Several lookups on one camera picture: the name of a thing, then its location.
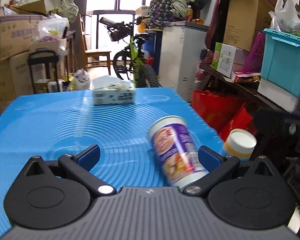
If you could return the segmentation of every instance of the black rolling cart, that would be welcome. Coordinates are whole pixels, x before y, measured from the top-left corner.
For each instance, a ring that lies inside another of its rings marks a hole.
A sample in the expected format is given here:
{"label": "black rolling cart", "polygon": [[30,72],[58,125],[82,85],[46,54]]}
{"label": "black rolling cart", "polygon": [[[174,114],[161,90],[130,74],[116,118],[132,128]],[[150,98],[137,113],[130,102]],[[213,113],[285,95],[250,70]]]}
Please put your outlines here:
{"label": "black rolling cart", "polygon": [[64,52],[61,54],[57,55],[54,50],[51,49],[43,49],[43,50],[38,50],[36,52],[33,52],[29,55],[28,58],[28,65],[30,69],[30,76],[31,76],[31,82],[32,82],[32,87],[35,92],[35,87],[34,87],[34,80],[33,80],[33,73],[32,73],[32,65],[38,65],[38,64],[44,64],[45,65],[45,71],[46,71],[46,77],[47,79],[50,79],[50,63],[52,68],[55,69],[56,73],[56,82],[57,82],[57,87],[58,87],[58,92],[60,91],[60,88],[58,86],[58,71],[57,71],[57,63],[62,60],[64,57],[66,57],[69,54],[69,49],[66,49]]}

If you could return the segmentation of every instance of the green and white box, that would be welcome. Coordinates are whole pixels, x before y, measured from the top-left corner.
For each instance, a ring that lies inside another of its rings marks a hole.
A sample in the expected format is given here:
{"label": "green and white box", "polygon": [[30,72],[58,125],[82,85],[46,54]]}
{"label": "green and white box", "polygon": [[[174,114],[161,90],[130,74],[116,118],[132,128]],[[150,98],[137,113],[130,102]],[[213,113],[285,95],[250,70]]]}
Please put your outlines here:
{"label": "green and white box", "polygon": [[242,71],[249,52],[223,43],[216,43],[212,69],[231,78],[234,71]]}

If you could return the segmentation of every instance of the red bag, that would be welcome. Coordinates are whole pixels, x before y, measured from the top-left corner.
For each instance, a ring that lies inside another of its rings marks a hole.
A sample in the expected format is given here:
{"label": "red bag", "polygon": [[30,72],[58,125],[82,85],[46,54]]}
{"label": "red bag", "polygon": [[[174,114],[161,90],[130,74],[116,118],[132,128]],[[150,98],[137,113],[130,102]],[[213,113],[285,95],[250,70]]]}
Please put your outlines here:
{"label": "red bag", "polygon": [[235,116],[232,117],[228,124],[221,130],[221,132],[219,132],[219,136],[225,142],[230,132],[236,128],[244,129],[252,134],[255,134],[256,128],[252,123],[252,119],[253,118],[247,113],[244,105],[242,105]]}
{"label": "red bag", "polygon": [[232,95],[196,90],[191,106],[210,127],[220,132],[243,103],[242,98]]}

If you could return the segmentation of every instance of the window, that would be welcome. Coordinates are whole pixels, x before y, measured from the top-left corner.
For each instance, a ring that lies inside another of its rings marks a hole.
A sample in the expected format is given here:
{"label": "window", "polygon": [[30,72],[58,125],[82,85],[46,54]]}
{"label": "window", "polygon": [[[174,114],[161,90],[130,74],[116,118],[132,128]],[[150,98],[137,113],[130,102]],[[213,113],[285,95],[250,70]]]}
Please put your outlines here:
{"label": "window", "polygon": [[101,17],[108,18],[115,22],[131,22],[135,17],[135,10],[141,5],[150,5],[151,0],[87,0],[86,33],[91,34],[91,47],[110,49],[111,59],[127,44],[121,40],[111,42],[107,29],[99,23]]}

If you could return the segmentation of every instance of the maroon bag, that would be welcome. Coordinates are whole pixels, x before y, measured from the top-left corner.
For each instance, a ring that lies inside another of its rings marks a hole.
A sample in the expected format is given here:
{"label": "maroon bag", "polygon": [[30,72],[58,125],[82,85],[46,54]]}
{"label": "maroon bag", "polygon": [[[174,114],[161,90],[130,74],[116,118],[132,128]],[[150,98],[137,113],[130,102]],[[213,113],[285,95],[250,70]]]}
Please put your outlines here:
{"label": "maroon bag", "polygon": [[229,0],[216,0],[212,20],[206,36],[206,46],[214,50],[216,42],[223,42],[228,16]]}

